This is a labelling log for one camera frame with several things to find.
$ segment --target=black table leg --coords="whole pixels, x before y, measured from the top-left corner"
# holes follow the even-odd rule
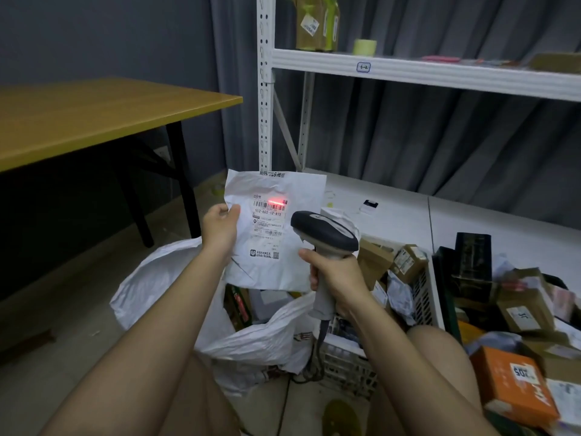
[[[189,184],[189,163],[185,150],[184,135],[181,129],[181,122],[174,122],[166,125],[167,135],[170,139],[171,154],[174,157],[176,173],[178,174],[179,189],[184,199],[185,215],[188,220],[189,232],[192,238],[200,237],[200,218],[198,217],[198,206],[193,188]]]
[[[151,236],[151,232],[149,231],[149,227],[145,221],[145,215],[141,209],[139,199],[137,198],[137,193],[133,188],[129,174],[127,173],[127,167],[123,163],[123,160],[119,159],[119,152],[112,152],[110,154],[110,158],[113,165],[113,171],[115,172],[115,175],[117,175],[117,180],[119,181],[119,185],[123,191],[127,205],[129,206],[131,216],[133,217],[133,220],[137,225],[137,229],[140,232],[141,240],[147,248],[151,248],[153,246],[153,237]]]

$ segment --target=person's right arm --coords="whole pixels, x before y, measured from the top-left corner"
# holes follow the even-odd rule
[[[328,260],[301,249],[299,256],[323,273],[339,313],[351,320],[406,433],[410,436],[498,436],[496,430],[416,350],[367,290],[355,257]],[[317,272],[311,269],[311,287]]]

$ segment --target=orange box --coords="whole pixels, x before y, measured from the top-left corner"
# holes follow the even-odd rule
[[[482,406],[530,427],[559,419],[553,397],[534,360],[481,347],[470,357]]]

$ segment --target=dark gray wall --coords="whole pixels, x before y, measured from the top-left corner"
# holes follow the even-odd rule
[[[208,0],[0,0],[0,85],[118,75],[217,91],[211,17]],[[225,167],[220,114],[183,127],[199,183]],[[169,179],[133,181],[146,212],[170,200]],[[131,222],[100,147],[0,173],[0,299]]]

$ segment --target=yellow tabletop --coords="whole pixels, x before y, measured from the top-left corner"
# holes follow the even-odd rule
[[[242,103],[125,78],[0,89],[0,171]]]

